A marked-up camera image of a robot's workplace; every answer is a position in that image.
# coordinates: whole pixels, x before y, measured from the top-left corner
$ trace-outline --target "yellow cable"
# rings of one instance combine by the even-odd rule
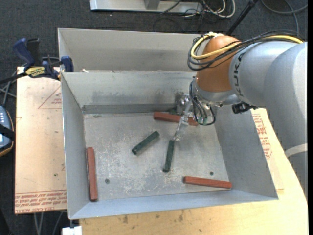
[[[190,52],[190,55],[192,58],[196,59],[196,60],[200,60],[200,59],[204,59],[204,58],[208,58],[212,55],[216,55],[216,54],[222,54],[223,52],[235,47],[236,45],[238,45],[238,43],[233,43],[227,47],[223,47],[221,49],[218,49],[218,50],[215,50],[213,52],[210,52],[210,53],[207,53],[205,55],[200,55],[200,56],[197,56],[195,55],[195,50],[196,48],[198,48],[198,46],[207,38],[209,37],[218,37],[218,36],[224,36],[223,34],[219,34],[219,33],[214,33],[214,32],[209,32],[208,34],[205,34],[203,37],[201,37],[194,45],[193,47],[191,48],[191,52]],[[276,36],[269,36],[269,37],[265,37],[264,39],[266,38],[281,38],[281,39],[288,39],[288,40],[291,40],[295,43],[298,43],[298,44],[301,44],[303,43],[302,40],[296,38],[296,37],[292,37],[292,36],[285,36],[285,35],[276,35]]]

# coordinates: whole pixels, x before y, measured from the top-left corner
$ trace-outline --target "yellow clamp label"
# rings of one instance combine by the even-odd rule
[[[45,68],[44,67],[30,67],[27,71],[25,71],[27,75],[30,75],[32,77],[36,77],[42,74],[45,74]]]

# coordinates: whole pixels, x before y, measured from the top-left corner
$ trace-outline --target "bin floor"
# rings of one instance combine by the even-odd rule
[[[182,182],[184,176],[228,181],[214,125],[188,126],[175,142],[171,171],[162,171],[177,125],[154,120],[153,113],[84,115],[86,146],[95,151],[99,200],[224,190]],[[154,131],[160,137],[135,155],[132,148]]]

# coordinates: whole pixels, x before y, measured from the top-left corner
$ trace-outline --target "blue clamp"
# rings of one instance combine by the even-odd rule
[[[48,61],[42,61],[38,58],[39,39],[30,41],[22,38],[13,46],[16,55],[26,62],[24,73],[32,78],[47,77],[59,80],[60,73]],[[31,51],[27,48],[27,43],[31,43]],[[69,56],[63,56],[60,63],[64,66],[64,71],[74,71],[73,62]]]

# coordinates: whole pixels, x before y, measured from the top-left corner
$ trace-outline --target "red wooden stick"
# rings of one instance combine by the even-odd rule
[[[190,177],[185,176],[183,179],[185,184],[190,185],[197,185],[197,186],[210,186],[210,187],[217,187],[217,188],[225,188],[231,189],[232,185],[229,181],[221,181],[215,179],[207,179],[207,178],[197,178],[197,177]]]
[[[164,112],[154,112],[153,119],[178,123],[180,121],[180,116]],[[192,126],[198,125],[198,123],[194,121],[191,117],[188,118],[188,124]]]
[[[96,165],[94,158],[94,150],[92,147],[86,149],[87,155],[87,170],[88,170],[88,181],[89,181],[89,192],[90,200],[98,200],[98,188],[97,188],[97,177],[96,177]]]

